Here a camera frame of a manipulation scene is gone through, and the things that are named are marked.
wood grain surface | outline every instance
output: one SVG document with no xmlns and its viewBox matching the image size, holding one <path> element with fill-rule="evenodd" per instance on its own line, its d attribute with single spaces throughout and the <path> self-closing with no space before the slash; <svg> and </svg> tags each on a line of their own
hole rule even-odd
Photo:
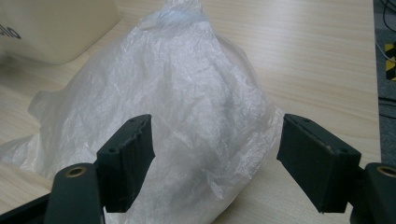
<svg viewBox="0 0 396 224">
<path fill-rule="evenodd" d="M 121 22 L 74 61 L 47 65 L 0 49 L 0 144 L 37 133 L 27 107 L 62 89 L 99 49 L 163 1 L 117 0 Z M 369 0 L 204 0 L 214 30 L 242 48 L 262 89 L 286 112 L 310 118 L 379 161 L 373 3 Z M 319 214 L 275 152 L 215 223 L 348 223 Z M 50 182 L 0 164 L 0 213 L 48 192 Z"/>
</svg>

translucent plastic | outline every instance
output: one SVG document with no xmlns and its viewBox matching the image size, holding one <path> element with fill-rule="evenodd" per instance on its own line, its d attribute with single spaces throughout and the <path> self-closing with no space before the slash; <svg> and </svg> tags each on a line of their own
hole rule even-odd
<svg viewBox="0 0 396 224">
<path fill-rule="evenodd" d="M 169 1 L 29 108 L 40 133 L 0 146 L 1 161 L 47 178 L 96 151 L 134 116 L 152 115 L 156 158 L 126 214 L 107 223 L 210 223 L 280 137 L 241 49 L 216 37 L 198 1 Z"/>
</svg>

white plastic bag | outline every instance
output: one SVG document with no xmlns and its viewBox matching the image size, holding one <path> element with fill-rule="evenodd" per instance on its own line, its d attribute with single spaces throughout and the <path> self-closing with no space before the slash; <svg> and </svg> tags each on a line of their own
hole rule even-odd
<svg viewBox="0 0 396 224">
<path fill-rule="evenodd" d="M 46 178 L 94 162 L 132 117 L 152 115 L 152 162 L 126 214 L 107 223 L 210 223 L 279 140 L 282 112 L 257 84 L 245 54 L 216 38 L 199 1 L 169 1 L 93 56 L 29 111 L 40 133 L 0 146 L 1 161 Z"/>
</svg>

white container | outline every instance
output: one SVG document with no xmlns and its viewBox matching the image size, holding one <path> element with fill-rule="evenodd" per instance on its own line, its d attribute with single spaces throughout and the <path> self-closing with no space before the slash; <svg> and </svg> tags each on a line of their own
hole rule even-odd
<svg viewBox="0 0 396 224">
<path fill-rule="evenodd" d="M 119 20 L 113 0 L 0 0 L 0 45 L 9 54 L 67 63 Z"/>
</svg>

